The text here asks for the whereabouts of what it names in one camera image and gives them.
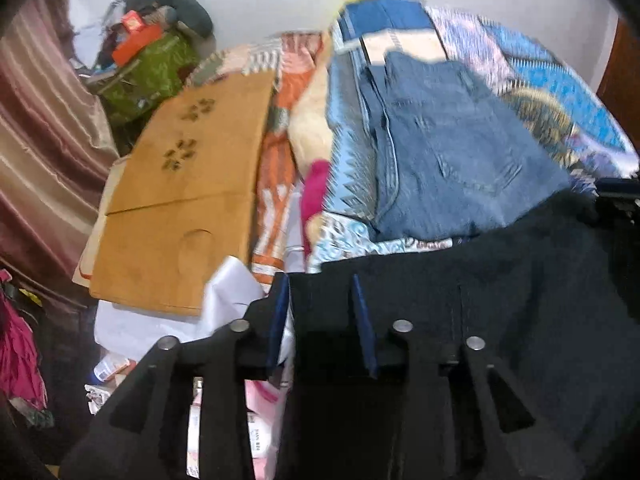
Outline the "dark grey neck pillow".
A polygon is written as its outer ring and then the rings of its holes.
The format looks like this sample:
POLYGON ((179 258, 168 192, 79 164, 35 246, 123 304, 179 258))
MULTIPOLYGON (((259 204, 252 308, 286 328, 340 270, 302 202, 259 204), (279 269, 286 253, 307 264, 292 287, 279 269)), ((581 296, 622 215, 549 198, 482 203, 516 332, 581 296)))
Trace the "dark grey neck pillow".
POLYGON ((151 14, 165 6, 175 11, 172 14, 175 18, 173 23, 182 23, 202 38, 213 35, 213 21, 198 0, 125 0, 126 11, 136 11, 141 16, 151 14))

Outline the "blue folded jeans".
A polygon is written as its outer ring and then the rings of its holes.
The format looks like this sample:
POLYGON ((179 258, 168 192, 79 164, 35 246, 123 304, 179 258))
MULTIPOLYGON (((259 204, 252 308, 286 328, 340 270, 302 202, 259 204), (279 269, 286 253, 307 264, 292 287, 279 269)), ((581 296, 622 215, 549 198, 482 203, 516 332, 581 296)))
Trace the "blue folded jeans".
POLYGON ((390 52, 360 73, 376 145, 379 240, 442 240, 507 226, 570 176, 464 64, 390 52))

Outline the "black pants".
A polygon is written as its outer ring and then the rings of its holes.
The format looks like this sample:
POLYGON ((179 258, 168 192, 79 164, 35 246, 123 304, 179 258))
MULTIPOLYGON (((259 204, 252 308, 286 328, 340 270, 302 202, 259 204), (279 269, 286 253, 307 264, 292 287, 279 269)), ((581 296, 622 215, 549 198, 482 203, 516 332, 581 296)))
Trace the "black pants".
POLYGON ((483 339, 579 458, 581 479, 638 477, 639 231, 563 192, 453 248, 292 275, 277 478, 389 479, 393 399, 363 364, 354 276, 379 334, 406 318, 436 344, 483 339))

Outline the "white cloth garment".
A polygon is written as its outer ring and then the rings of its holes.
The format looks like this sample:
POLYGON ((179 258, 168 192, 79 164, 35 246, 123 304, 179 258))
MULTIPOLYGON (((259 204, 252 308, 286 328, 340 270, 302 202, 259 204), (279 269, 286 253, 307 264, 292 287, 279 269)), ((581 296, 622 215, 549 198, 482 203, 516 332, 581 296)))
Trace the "white cloth garment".
POLYGON ((174 336, 183 344, 204 339, 242 318, 251 302, 264 297, 262 286, 244 263, 229 256, 206 283, 200 314, 157 313, 101 300, 94 340, 109 352, 139 361, 163 336, 174 336))

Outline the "pink striped curtain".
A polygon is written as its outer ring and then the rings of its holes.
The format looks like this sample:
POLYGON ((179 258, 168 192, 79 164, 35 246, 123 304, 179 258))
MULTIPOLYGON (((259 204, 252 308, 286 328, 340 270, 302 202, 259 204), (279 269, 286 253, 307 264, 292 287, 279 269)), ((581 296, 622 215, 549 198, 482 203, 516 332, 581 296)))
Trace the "pink striped curtain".
POLYGON ((117 157, 100 100, 70 59, 70 0, 14 0, 1 25, 1 264, 63 308, 117 157))

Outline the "orange patterned bed sheet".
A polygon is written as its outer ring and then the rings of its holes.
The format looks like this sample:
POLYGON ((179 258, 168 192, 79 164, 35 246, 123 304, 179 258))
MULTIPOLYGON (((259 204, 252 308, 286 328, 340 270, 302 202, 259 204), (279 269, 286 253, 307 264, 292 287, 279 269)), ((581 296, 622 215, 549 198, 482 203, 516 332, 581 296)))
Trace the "orange patterned bed sheet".
POLYGON ((328 43, 326 32, 284 32, 254 44, 216 51, 186 80, 189 87, 199 87, 232 74, 274 73, 257 169, 257 240, 250 255, 250 272, 265 290, 284 269, 286 227, 297 180, 288 140, 291 110, 307 89, 321 55, 328 52, 328 43))

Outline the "orange red box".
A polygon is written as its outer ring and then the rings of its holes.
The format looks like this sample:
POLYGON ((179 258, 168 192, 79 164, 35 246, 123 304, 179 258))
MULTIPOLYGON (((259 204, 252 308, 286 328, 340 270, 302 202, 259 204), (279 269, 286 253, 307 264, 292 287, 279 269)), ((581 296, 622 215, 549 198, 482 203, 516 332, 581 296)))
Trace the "orange red box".
POLYGON ((112 53, 114 63, 118 67, 125 66, 141 50, 163 36, 163 29, 157 24, 146 24, 137 11, 131 10, 122 17, 126 32, 125 38, 119 41, 112 53))

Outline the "blue patchwork bedspread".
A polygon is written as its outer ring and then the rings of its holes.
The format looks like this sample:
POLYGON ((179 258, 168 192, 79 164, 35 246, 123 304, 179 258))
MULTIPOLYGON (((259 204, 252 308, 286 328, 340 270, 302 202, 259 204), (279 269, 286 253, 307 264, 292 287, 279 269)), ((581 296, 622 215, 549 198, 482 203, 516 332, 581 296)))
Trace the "blue patchwork bedspread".
POLYGON ((374 234, 376 145, 359 78, 390 52, 424 63, 457 61, 480 76, 567 171, 575 191, 589 193, 599 178, 630 177, 639 168, 631 140, 582 78, 537 41, 497 22, 420 0, 364 0, 341 10, 332 42, 326 96, 332 158, 309 271, 361 256, 444 249, 484 233, 442 240, 374 234))

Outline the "wooden lap desk board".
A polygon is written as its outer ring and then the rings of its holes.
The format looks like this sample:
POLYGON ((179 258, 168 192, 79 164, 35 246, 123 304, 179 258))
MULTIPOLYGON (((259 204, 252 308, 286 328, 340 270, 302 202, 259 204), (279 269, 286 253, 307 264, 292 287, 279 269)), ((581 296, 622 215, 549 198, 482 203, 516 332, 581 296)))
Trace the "wooden lap desk board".
POLYGON ((197 316, 224 259, 248 261, 274 76, 234 73, 156 110, 107 208, 91 296, 197 316))

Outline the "magenta pink cloth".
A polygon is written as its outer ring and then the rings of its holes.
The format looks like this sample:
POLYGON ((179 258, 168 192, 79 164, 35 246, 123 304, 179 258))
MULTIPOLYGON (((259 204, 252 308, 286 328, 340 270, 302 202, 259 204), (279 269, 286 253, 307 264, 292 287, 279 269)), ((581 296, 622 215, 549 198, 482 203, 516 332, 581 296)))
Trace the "magenta pink cloth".
POLYGON ((305 179, 302 198, 300 199, 300 218, 302 219, 304 255, 311 253, 311 235, 307 233, 312 218, 321 214, 326 182, 328 182, 330 163, 324 159, 314 160, 305 179))

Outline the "green patterned storage bag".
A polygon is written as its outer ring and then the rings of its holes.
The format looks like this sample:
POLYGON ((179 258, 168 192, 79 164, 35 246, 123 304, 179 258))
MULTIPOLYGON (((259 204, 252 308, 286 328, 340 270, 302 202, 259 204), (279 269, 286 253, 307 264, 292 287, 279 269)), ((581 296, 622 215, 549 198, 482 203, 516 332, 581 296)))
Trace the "green patterned storage bag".
POLYGON ((198 52, 185 36, 166 32, 113 76, 97 82, 93 91, 110 124, 125 125, 179 93, 198 62, 198 52))

